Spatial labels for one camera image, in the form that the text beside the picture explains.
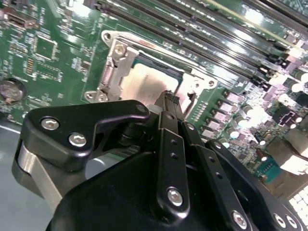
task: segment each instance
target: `hole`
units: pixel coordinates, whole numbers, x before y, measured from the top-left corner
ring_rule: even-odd
[[[209,81],[209,83],[208,83],[208,85],[210,86],[210,87],[212,87],[212,86],[214,86],[214,84],[215,84],[215,82],[214,81]]]
[[[109,33],[104,34],[104,39],[109,41],[111,39],[111,35]]]
[[[209,159],[212,163],[215,163],[215,160],[212,157],[209,157]]]
[[[175,140],[171,140],[171,143],[172,143],[173,145],[178,145],[178,142],[176,142]]]
[[[175,159],[175,160],[178,159],[178,155],[176,155],[175,153],[171,153],[171,157],[172,157],[173,159]]]
[[[216,173],[216,176],[217,176],[219,179],[223,179],[222,175],[221,175],[219,172]]]

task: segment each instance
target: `dimm slot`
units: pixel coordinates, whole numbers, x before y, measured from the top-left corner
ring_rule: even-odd
[[[176,21],[174,19],[166,19],[166,16],[163,15],[162,13],[154,12],[153,9],[151,9],[151,8],[145,6],[144,4],[141,4],[140,2],[137,2],[135,0],[121,0],[121,2],[118,2],[118,1],[115,0],[114,2],[117,2],[118,4],[123,4],[123,2],[124,2],[129,7],[133,7],[135,9],[147,14],[147,15],[152,16],[158,22],[172,26],[175,31],[180,30],[180,31],[183,32],[183,34],[187,33],[188,34],[187,37],[195,40],[199,44],[203,44],[203,45],[209,47],[213,51],[217,50],[218,52],[220,52],[223,55],[232,57],[235,61],[243,64],[243,66],[253,69],[253,72],[257,71],[257,68],[259,66],[259,63],[257,61],[252,60],[249,57],[241,55],[241,54],[235,54],[232,50],[226,49],[224,46],[222,46],[222,44],[220,44],[220,48],[216,47],[216,46],[219,45],[218,43],[216,43],[215,41],[213,41],[210,38],[203,37],[203,35],[200,32],[197,32],[197,31],[191,30],[190,28],[187,28],[184,23],[180,23],[179,21]]]
[[[267,14],[269,17],[277,20],[278,22],[284,24],[285,26],[289,27],[297,31],[298,33],[304,35],[308,38],[308,31],[307,28],[300,23],[294,21],[292,18],[285,16],[284,14],[278,12],[277,10],[269,7],[268,5],[264,4],[259,0],[243,0],[248,5],[255,7],[257,10],[262,11],[263,13]]]
[[[144,30],[147,30],[149,33],[155,33],[157,36],[160,36],[163,39],[167,39],[169,43],[173,43],[173,45],[181,45],[184,49],[188,49],[190,51],[190,53],[192,53],[195,56],[200,56],[202,57],[204,60],[206,60],[206,62],[209,62],[210,64],[214,64],[216,66],[222,67],[224,69],[226,69],[227,71],[229,71],[230,73],[243,78],[243,79],[251,79],[252,75],[251,73],[247,73],[246,71],[231,66],[228,63],[226,63],[224,60],[222,59],[218,59],[217,57],[213,56],[213,55],[204,55],[200,52],[200,49],[198,49],[197,47],[187,43],[186,41],[180,41],[176,36],[173,35],[168,35],[167,33],[163,33],[162,30],[157,29],[156,27],[142,21],[139,20],[138,18],[134,17],[131,14],[128,14],[126,12],[120,11],[118,9],[114,9],[110,4],[105,4],[105,11],[104,13],[110,15],[111,17],[114,18],[123,18],[124,20],[126,20],[128,23],[132,23],[135,24],[137,26],[142,27]]]
[[[308,17],[304,16],[300,12],[293,10],[292,8],[286,6],[278,0],[261,0],[263,3],[267,4],[269,7],[274,8],[282,14],[285,14],[294,21],[297,21],[303,26],[308,26]]]
[[[187,11],[187,9],[185,8],[185,6],[177,4],[177,3],[172,2],[170,0],[157,0],[157,1],[161,2],[162,4],[164,4],[164,5],[166,5],[166,6],[170,7],[170,8],[175,9],[178,12],[181,12],[182,14],[187,15],[188,17],[196,18],[197,22],[205,24],[205,25],[211,27],[212,29],[219,31],[222,34],[225,34],[225,35],[231,36],[231,37],[233,37],[235,39],[241,40],[242,42],[246,43],[247,46],[249,46],[252,49],[257,50],[258,52],[261,52],[261,53],[263,53],[265,55],[269,54],[269,50],[262,49],[261,47],[256,46],[256,44],[238,37],[237,35],[233,34],[232,32],[229,32],[229,31],[221,28],[216,23],[209,24],[207,21],[205,21],[198,14],[191,14],[191,13],[189,13]],[[199,3],[195,2],[195,1],[185,0],[185,2],[187,2],[189,5],[191,5],[195,9],[197,9],[197,10],[199,10],[201,12],[204,12],[205,14],[207,14],[207,15],[209,15],[209,16],[211,16],[211,17],[213,17],[213,18],[223,22],[224,24],[230,25],[230,26],[234,27],[235,29],[245,33],[247,36],[251,37],[252,40],[255,40],[257,42],[261,42],[265,46],[268,46],[269,48],[273,47],[273,45],[270,42],[268,42],[265,38],[261,37],[260,35],[255,34],[254,32],[252,32],[252,31],[242,27],[241,25],[239,25],[239,24],[237,24],[235,22],[232,22],[226,16],[224,16],[224,15],[218,13],[218,12],[215,13],[215,12],[211,11],[210,9],[207,9],[205,6],[199,4]]]

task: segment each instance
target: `green circuit board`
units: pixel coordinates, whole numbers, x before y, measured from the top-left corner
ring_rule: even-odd
[[[234,104],[234,110],[229,113],[230,119],[246,104],[277,110],[280,96],[290,95],[287,88],[282,88],[270,103],[264,102],[263,89],[249,81],[258,74],[262,61],[269,55],[283,55],[283,51],[273,47],[273,41],[298,49],[303,65],[308,61],[304,49],[286,40],[293,36],[307,42],[308,37],[301,30],[284,25],[241,0],[93,1],[106,7],[106,11],[90,9],[84,2],[92,1],[0,0],[2,12],[11,10],[13,16],[22,14],[35,20],[34,26],[22,28],[16,21],[1,18],[0,14],[0,80],[14,78],[26,88],[23,100],[0,101],[0,111],[6,113],[10,121],[21,125],[27,112],[39,107],[89,103],[84,98],[85,92],[97,88],[109,53],[109,47],[101,38],[104,30],[131,32],[184,55],[219,81],[216,88],[200,94],[187,116],[201,134],[226,90],[241,96],[241,101]],[[284,1],[307,14],[304,1],[297,5],[291,2]],[[295,105],[292,109],[301,116],[308,112]],[[251,172],[273,180],[280,169],[273,160],[261,163],[255,155],[250,144],[254,128],[242,129],[245,137],[237,140],[228,136],[229,126],[229,121],[223,121],[212,138],[226,138],[232,153]],[[266,127],[261,122],[256,129],[262,134],[270,129],[272,136],[268,141],[288,131],[276,124]]]

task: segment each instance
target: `silver screw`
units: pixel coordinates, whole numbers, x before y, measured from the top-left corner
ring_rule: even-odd
[[[173,116],[170,115],[170,114],[168,114],[168,113],[166,113],[166,117],[167,117],[168,119],[173,119]]]
[[[178,190],[169,189],[167,195],[169,201],[175,206],[181,206],[183,204],[183,197]]]
[[[68,141],[76,147],[83,147],[86,145],[86,137],[80,133],[73,133],[69,136]]]
[[[187,124],[187,127],[190,129],[190,130],[194,130],[194,127],[192,124]]]
[[[136,107],[137,107],[137,109],[138,109],[139,111],[141,111],[141,112],[146,112],[144,106],[138,104]]]
[[[292,225],[292,227],[293,227],[294,229],[297,229],[297,224],[296,224],[296,222],[295,222],[289,215],[286,215],[286,217],[287,217],[287,220],[288,220],[288,222],[290,223],[290,225]]]
[[[244,217],[236,210],[232,212],[233,220],[238,226],[240,226],[243,230],[247,229],[247,222]]]
[[[123,54],[125,53],[125,48],[124,48],[124,46],[123,46],[122,44],[117,44],[117,45],[115,46],[115,53],[116,53],[117,55],[123,55]]]
[[[287,227],[286,224],[285,224],[285,222],[284,222],[284,220],[283,220],[278,214],[274,213],[274,217],[275,217],[277,223],[278,223],[281,227],[283,227],[283,228]]]
[[[43,119],[41,122],[41,125],[46,130],[50,130],[50,131],[56,130],[59,127],[58,121],[56,121],[55,119],[51,119],[51,118]]]
[[[218,149],[221,149],[221,145],[220,145],[220,143],[218,143],[218,142],[214,142],[214,145],[215,145]]]

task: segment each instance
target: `chip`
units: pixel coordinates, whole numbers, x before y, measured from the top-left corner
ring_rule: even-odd
[[[55,53],[58,44],[42,36],[35,38],[34,52],[37,56],[52,60],[55,59]]]

